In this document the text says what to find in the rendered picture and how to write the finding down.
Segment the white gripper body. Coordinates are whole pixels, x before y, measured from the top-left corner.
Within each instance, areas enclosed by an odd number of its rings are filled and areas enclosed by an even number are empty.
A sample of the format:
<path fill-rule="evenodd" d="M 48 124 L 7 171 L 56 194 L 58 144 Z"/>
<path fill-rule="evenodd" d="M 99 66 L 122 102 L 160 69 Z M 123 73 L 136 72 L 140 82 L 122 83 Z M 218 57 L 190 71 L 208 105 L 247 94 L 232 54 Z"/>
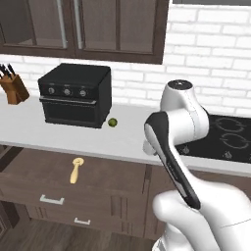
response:
<path fill-rule="evenodd" d="M 149 156 L 156 156 L 157 155 L 157 152 L 155 151 L 155 149 L 151 146 L 151 144 L 147 140 L 144 140 L 144 142 L 143 142 L 143 151 Z"/>

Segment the black toaster oven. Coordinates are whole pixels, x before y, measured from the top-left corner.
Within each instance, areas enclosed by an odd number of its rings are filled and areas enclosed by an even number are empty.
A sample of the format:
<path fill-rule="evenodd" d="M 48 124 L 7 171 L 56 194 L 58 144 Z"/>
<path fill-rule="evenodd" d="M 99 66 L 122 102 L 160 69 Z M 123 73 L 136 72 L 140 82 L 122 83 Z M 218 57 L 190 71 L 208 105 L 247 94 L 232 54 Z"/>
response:
<path fill-rule="evenodd" d="M 62 63 L 38 80 L 45 122 L 101 128 L 112 107 L 111 68 Z"/>

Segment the wooden knife block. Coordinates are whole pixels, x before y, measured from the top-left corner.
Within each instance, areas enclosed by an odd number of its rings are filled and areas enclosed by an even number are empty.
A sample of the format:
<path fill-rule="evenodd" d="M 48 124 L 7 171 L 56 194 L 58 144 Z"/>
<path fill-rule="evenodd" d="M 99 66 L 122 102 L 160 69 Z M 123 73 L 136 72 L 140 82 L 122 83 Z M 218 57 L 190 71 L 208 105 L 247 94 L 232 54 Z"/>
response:
<path fill-rule="evenodd" d="M 0 85 L 7 95 L 8 103 L 11 105 L 18 105 L 29 97 L 29 93 L 19 75 L 12 75 L 12 77 L 4 75 L 0 79 Z"/>

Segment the brown glass cupboard door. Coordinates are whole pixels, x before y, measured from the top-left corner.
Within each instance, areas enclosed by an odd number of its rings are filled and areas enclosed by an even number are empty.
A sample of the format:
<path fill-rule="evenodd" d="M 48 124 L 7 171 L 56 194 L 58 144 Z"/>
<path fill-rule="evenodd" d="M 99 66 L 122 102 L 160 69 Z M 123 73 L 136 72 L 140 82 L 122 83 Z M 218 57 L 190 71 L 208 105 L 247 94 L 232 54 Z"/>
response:
<path fill-rule="evenodd" d="M 163 63 L 169 0 L 78 0 L 81 59 Z"/>
<path fill-rule="evenodd" d="M 73 0 L 62 0 L 64 49 L 56 0 L 0 0 L 0 54 L 75 57 Z"/>

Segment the black hob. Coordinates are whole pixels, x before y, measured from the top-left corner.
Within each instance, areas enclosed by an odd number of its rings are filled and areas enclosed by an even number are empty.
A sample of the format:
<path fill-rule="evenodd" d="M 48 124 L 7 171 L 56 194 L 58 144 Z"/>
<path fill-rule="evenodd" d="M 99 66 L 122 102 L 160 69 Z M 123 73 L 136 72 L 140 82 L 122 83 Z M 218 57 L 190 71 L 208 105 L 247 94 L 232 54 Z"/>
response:
<path fill-rule="evenodd" d="M 205 138 L 178 145 L 180 155 L 251 164 L 251 119 L 210 115 Z"/>

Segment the brown wooden drawer front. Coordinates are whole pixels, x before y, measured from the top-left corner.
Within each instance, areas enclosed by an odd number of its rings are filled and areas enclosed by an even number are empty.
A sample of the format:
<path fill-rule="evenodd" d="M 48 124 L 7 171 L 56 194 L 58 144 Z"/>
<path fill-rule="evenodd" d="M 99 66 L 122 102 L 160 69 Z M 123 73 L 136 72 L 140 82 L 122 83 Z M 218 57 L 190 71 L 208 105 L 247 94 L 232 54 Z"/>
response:
<path fill-rule="evenodd" d="M 33 219 L 47 222 L 55 222 L 72 226 L 87 227 L 99 230 L 109 230 L 120 234 L 142 237 L 144 226 L 130 223 L 123 220 L 113 219 L 105 216 L 91 216 L 83 212 L 67 212 L 63 209 L 48 209 L 37 206 L 26 205 L 29 216 Z M 79 218 L 81 221 L 91 220 L 90 226 L 75 224 L 74 219 Z"/>

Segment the open brown wooden drawer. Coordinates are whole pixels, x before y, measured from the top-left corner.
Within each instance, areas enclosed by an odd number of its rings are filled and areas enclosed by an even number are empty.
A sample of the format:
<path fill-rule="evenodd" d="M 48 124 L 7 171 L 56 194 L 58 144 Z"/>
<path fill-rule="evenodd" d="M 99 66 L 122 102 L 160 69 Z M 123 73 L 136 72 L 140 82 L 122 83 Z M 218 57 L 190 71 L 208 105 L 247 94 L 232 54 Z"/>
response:
<path fill-rule="evenodd" d="M 85 156 L 77 182 L 71 184 L 74 158 L 71 154 L 22 148 L 0 174 L 3 198 L 70 212 L 141 220 L 149 185 L 145 165 Z M 56 200 L 64 197 L 65 202 L 40 202 L 42 194 Z"/>

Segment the grey extractor hood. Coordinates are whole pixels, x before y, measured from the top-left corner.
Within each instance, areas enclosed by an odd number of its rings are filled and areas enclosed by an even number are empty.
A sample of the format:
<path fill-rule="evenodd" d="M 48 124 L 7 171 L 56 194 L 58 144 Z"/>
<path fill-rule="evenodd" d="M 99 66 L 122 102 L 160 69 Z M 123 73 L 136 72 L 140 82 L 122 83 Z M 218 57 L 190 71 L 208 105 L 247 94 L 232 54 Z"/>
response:
<path fill-rule="evenodd" d="M 173 0 L 174 4 L 251 6 L 251 0 Z"/>

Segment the dark brown base cupboard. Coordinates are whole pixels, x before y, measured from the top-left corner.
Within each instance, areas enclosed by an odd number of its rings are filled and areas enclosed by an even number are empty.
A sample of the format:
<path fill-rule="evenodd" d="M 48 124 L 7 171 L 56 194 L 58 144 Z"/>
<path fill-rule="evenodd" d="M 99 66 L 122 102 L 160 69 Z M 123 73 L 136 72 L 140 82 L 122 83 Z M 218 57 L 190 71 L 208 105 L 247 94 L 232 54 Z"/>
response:
<path fill-rule="evenodd" d="M 21 147 L 0 145 L 0 174 L 22 151 Z M 0 238 L 9 228 L 14 228 L 20 220 L 14 203 L 3 201 L 0 190 Z"/>

